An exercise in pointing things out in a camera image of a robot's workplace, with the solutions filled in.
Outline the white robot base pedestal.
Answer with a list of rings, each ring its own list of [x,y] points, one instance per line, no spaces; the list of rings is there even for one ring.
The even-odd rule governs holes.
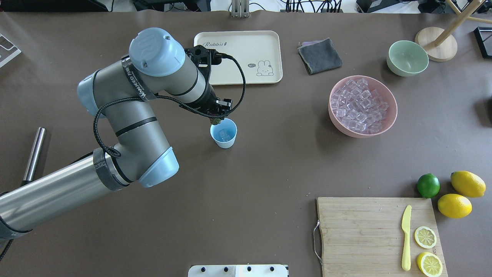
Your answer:
[[[288,277],[289,270],[283,264],[195,265],[188,270],[188,277]]]

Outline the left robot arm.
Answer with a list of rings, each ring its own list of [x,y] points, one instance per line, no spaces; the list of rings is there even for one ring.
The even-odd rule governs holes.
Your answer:
[[[202,45],[183,48],[167,31],[138,33],[128,54],[82,80],[80,102],[94,116],[99,145],[78,161],[1,196],[1,241],[139,181],[149,188],[179,170],[172,147],[149,104],[167,99],[216,125],[235,110],[209,84],[211,65],[228,54]]]

